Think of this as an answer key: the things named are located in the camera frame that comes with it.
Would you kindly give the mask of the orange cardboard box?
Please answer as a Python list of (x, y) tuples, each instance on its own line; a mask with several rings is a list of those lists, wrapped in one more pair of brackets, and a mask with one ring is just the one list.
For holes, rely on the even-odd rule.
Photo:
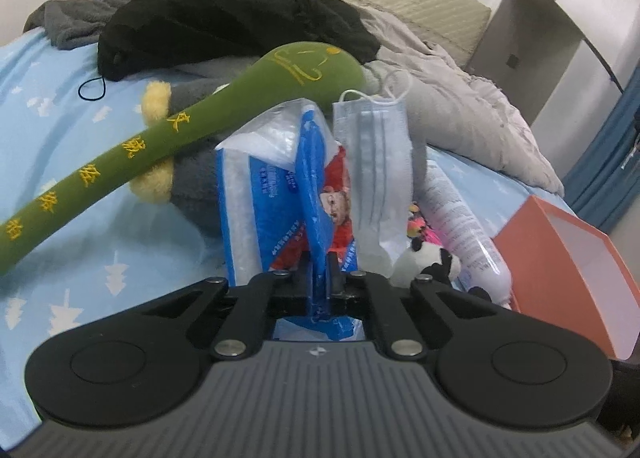
[(494, 238), (512, 276), (515, 311), (572, 330), (614, 360), (639, 337), (639, 286), (611, 239), (531, 196)]

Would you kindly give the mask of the black clothing pile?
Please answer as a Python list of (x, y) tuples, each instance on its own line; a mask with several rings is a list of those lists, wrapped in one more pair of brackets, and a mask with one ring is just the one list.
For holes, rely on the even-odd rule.
[(381, 47), (342, 0), (132, 0), (108, 20), (96, 67), (107, 80), (222, 57), (262, 57), (296, 42), (326, 43), (361, 63)]

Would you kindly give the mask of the white spray can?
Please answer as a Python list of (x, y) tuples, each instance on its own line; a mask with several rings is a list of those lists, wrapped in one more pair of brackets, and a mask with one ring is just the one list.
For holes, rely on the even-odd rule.
[(444, 247), (460, 259), (458, 282), (465, 291), (483, 289), (494, 304), (511, 301), (512, 276), (480, 221), (435, 161), (426, 162), (419, 207)]

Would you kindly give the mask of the pink feather toy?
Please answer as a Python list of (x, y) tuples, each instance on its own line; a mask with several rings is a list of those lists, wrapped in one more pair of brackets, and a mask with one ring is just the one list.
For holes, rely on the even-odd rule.
[(413, 202), (409, 207), (409, 217), (407, 224), (407, 236), (410, 239), (420, 238), (423, 241), (440, 245), (444, 245), (435, 230), (427, 222), (420, 207)]

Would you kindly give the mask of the grey penguin plush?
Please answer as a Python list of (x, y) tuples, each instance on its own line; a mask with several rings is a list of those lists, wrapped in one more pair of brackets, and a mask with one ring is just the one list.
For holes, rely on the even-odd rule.
[[(194, 76), (190, 82), (171, 84), (154, 80), (146, 86), (142, 119), (151, 126), (218, 92), (248, 68), (252, 57), (210, 60), (188, 64), (181, 70)], [(129, 184), (141, 201), (173, 205), (203, 235), (220, 235), (216, 176), (216, 146), (230, 133), (209, 135), (155, 164)]]

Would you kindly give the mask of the light blue face mask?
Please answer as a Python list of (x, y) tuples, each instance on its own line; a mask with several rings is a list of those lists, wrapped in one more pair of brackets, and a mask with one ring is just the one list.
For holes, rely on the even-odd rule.
[(406, 97), (411, 75), (393, 70), (368, 95), (347, 89), (333, 105), (333, 134), (345, 148), (358, 267), (388, 277), (408, 244), (412, 146)]

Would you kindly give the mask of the blue white plastic bag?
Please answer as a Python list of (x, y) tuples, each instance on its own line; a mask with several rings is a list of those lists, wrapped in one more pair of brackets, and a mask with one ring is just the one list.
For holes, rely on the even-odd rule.
[(308, 99), (278, 104), (216, 148), (221, 232), (231, 285), (310, 256), (319, 277), (334, 254), (357, 266), (344, 148)]

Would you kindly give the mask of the blue curtain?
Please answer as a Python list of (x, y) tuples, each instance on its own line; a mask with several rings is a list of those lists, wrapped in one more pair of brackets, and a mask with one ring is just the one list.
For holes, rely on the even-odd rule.
[(639, 74), (563, 179), (565, 201), (584, 222), (610, 233), (639, 196)]

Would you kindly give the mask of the small panda plush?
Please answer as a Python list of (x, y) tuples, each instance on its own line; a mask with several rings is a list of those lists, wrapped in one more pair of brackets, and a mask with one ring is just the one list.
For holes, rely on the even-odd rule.
[(475, 279), (472, 270), (470, 265), (464, 265), (461, 259), (440, 244), (416, 237), (396, 261), (390, 283), (394, 287), (408, 289), (419, 275), (431, 276), (445, 285), (452, 285), (457, 280), (467, 293), (492, 302), (488, 285), (482, 285)]

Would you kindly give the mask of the long green plush stick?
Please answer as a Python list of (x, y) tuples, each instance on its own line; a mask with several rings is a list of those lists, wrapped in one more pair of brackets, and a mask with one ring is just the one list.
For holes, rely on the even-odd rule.
[(79, 166), (13, 214), (1, 225), (2, 273), (93, 204), (195, 141), (240, 127), (285, 101), (305, 98), (326, 111), (342, 92), (363, 84), (361, 64), (341, 48), (311, 42), (274, 48), (226, 88)]

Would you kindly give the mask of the grey duvet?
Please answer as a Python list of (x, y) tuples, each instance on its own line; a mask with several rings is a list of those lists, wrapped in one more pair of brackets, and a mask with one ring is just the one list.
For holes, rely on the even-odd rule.
[(372, 7), (357, 8), (381, 44), (364, 65), (368, 94), (406, 90), (412, 141), (454, 152), (522, 183), (562, 197), (564, 186), (541, 153), (518, 108), (487, 78), (460, 69), (436, 43), (424, 43), (405, 23)]

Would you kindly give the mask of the dark grey blanket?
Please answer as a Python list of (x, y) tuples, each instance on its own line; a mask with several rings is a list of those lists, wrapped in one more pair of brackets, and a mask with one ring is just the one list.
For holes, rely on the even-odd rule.
[(23, 32), (43, 28), (51, 44), (72, 50), (96, 43), (115, 12), (132, 0), (47, 0), (26, 19)]

